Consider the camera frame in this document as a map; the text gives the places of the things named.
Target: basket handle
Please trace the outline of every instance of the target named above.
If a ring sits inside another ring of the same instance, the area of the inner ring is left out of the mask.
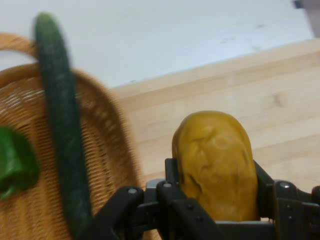
[[[35,45],[26,38],[11,33],[0,32],[0,50],[14,50],[36,58]]]

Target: screw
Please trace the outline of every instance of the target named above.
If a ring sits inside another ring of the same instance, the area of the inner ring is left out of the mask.
[[[290,188],[289,183],[287,183],[287,182],[285,182],[285,181],[281,182],[281,183],[280,183],[280,186],[283,187],[283,188],[285,188],[285,189]]]
[[[202,216],[196,216],[195,220],[201,223],[204,220],[204,218]]]
[[[191,204],[188,204],[188,205],[186,206],[186,209],[188,209],[188,210],[193,210],[193,209],[194,209],[194,206],[191,205]]]
[[[163,184],[163,186],[165,187],[165,188],[171,188],[171,183],[168,183],[168,182],[166,182],[165,184]]]
[[[137,189],[134,189],[134,188],[130,188],[128,190],[128,193],[130,193],[130,194],[136,194],[137,192],[138,192]]]

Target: green bell pepper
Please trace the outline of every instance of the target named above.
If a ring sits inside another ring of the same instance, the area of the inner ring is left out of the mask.
[[[39,171],[36,154],[27,139],[10,127],[0,126],[0,199],[35,185]]]

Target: wooden countertop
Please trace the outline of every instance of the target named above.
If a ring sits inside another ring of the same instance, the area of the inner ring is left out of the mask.
[[[146,180],[164,177],[172,136],[187,115],[217,110],[241,122],[267,173],[310,192],[320,185],[319,87],[320,40],[314,39],[114,90]]]

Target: woven basket rim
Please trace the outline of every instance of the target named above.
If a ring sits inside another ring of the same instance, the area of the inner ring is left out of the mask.
[[[108,90],[103,84],[98,82],[93,76],[89,75],[78,69],[72,69],[73,73],[76,76],[76,79],[84,81],[85,83],[93,86],[94,89],[99,91],[105,98],[106,101],[110,102],[114,108],[114,111],[117,114],[119,119],[120,127],[122,128],[124,134],[125,144],[127,145],[130,157],[132,159],[132,172],[135,174],[136,182],[138,183],[137,187],[144,187],[144,178],[142,175],[141,163],[138,159],[136,144],[134,141],[134,136],[132,129],[129,124],[127,116],[124,114],[123,109],[120,106],[117,97],[113,92]],[[40,75],[38,69],[38,63],[23,64],[18,66],[13,66],[6,68],[0,71],[0,88],[5,87],[6,85],[19,81],[25,78],[38,77]]]

